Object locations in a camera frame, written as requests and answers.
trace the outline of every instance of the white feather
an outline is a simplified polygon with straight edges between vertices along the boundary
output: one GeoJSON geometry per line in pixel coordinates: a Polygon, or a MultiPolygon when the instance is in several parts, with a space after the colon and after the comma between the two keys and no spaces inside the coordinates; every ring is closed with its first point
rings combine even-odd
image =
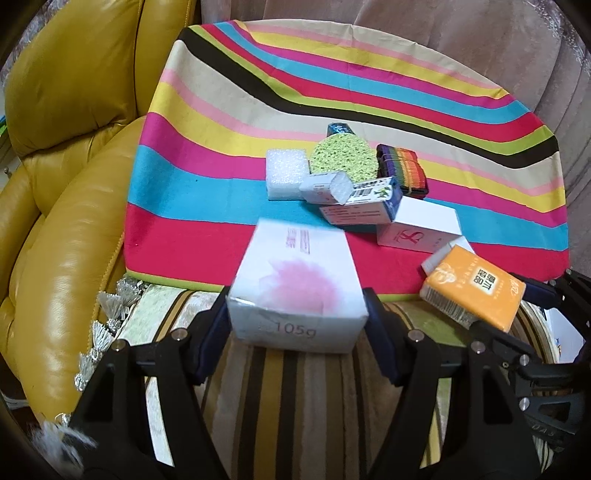
{"type": "Polygon", "coordinates": [[[85,448],[96,448],[97,443],[77,430],[44,421],[33,432],[33,446],[61,476],[80,478],[84,465],[73,443],[85,448]]]}

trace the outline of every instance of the rainbow striped fabric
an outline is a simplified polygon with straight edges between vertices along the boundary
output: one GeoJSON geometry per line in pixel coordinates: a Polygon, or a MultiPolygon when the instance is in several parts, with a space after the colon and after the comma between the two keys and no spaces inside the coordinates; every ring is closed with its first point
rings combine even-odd
{"type": "MultiPolygon", "coordinates": [[[[300,202],[269,202],[265,153],[311,153],[331,122],[372,147],[417,153],[425,201],[456,209],[475,251],[540,280],[568,266],[564,186],[551,131],[499,86],[454,60],[363,27],[305,20],[186,28],[141,135],[125,259],[137,277],[218,290],[259,218],[327,225],[300,202]]],[[[348,229],[362,285],[416,293],[428,254],[348,229]]]]}

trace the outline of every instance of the blue stripe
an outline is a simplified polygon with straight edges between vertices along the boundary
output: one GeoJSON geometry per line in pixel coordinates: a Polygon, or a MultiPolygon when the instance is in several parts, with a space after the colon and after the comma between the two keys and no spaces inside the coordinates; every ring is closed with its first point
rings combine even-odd
{"type": "Polygon", "coordinates": [[[218,23],[215,26],[236,44],[240,45],[258,59],[278,70],[282,70],[298,78],[339,87],[345,90],[397,100],[399,102],[428,108],[430,110],[483,124],[504,124],[529,112],[529,110],[517,100],[514,100],[509,105],[495,109],[476,105],[465,105],[464,103],[455,102],[450,99],[420,92],[419,90],[413,90],[408,87],[392,85],[390,83],[379,82],[377,80],[366,79],[354,75],[346,75],[341,72],[336,72],[315,65],[309,65],[291,59],[284,59],[261,50],[259,47],[250,43],[236,31],[236,28],[238,27],[235,27],[233,24],[223,22],[218,23]]]}
{"type": "MultiPolygon", "coordinates": [[[[546,227],[491,210],[429,199],[455,208],[470,242],[562,251],[568,247],[566,224],[546,227]]],[[[129,202],[159,217],[256,225],[270,218],[330,226],[318,207],[306,202],[270,202],[262,180],[213,179],[180,170],[154,150],[138,147],[129,202]]],[[[366,226],[347,228],[368,231],[366,226]]]]}

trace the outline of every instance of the product box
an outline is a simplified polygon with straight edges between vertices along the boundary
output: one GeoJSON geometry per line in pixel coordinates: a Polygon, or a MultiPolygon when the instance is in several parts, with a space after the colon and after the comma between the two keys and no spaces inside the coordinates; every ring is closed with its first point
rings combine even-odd
{"type": "Polygon", "coordinates": [[[484,320],[509,332],[525,283],[456,245],[427,277],[420,296],[465,328],[484,320]]]}
{"type": "Polygon", "coordinates": [[[345,233],[260,220],[228,294],[236,337],[349,353],[368,317],[345,233]]]}
{"type": "Polygon", "coordinates": [[[378,244],[433,253],[462,235],[453,208],[403,197],[396,217],[388,225],[378,225],[378,244]]]}
{"type": "Polygon", "coordinates": [[[312,173],[300,183],[300,194],[308,203],[344,205],[355,187],[344,171],[312,173]]]}
{"type": "Polygon", "coordinates": [[[362,181],[344,205],[320,207],[332,225],[376,225],[391,223],[396,216],[402,191],[393,177],[362,181]]]}
{"type": "Polygon", "coordinates": [[[446,243],[437,250],[433,255],[427,258],[422,264],[423,271],[429,275],[435,268],[441,263],[441,261],[447,256],[449,252],[452,251],[452,248],[458,245],[462,247],[464,250],[468,250],[469,252],[474,253],[472,246],[468,243],[465,236],[461,236],[452,240],[451,242],[446,243]]]}

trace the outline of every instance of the black metal bracket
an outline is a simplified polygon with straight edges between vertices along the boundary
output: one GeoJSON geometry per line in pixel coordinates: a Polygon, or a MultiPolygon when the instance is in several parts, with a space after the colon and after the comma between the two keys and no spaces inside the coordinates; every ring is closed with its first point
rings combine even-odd
{"type": "MultiPolygon", "coordinates": [[[[130,347],[116,340],[105,353],[70,423],[99,442],[98,449],[83,452],[85,478],[228,480],[192,387],[213,373],[228,339],[226,293],[224,289],[213,307],[198,313],[187,329],[174,330],[149,345],[130,347]],[[158,462],[152,450],[145,377],[158,381],[174,468],[158,462]]],[[[591,384],[587,363],[542,365],[529,345],[484,322],[470,328],[474,341],[469,348],[439,345],[424,332],[409,332],[373,290],[363,293],[369,312],[365,330],[381,372],[404,387],[369,480],[389,479],[393,471],[401,480],[534,479],[540,466],[530,427],[551,426],[552,434],[538,434],[560,439],[567,456],[573,448],[582,448],[583,436],[591,435],[584,410],[572,408],[566,422],[556,423],[561,419],[541,412],[541,399],[551,397],[537,396],[540,389],[584,390],[591,384]],[[508,371],[510,383],[500,367],[508,371]],[[441,461],[420,469],[440,378],[452,379],[445,443],[441,461]],[[523,408],[525,398],[528,407],[523,408]],[[575,434],[577,428],[582,436],[575,434]]],[[[577,406],[588,402],[577,391],[570,395],[562,399],[577,406]]],[[[559,478],[556,475],[544,478],[559,478]]]]}

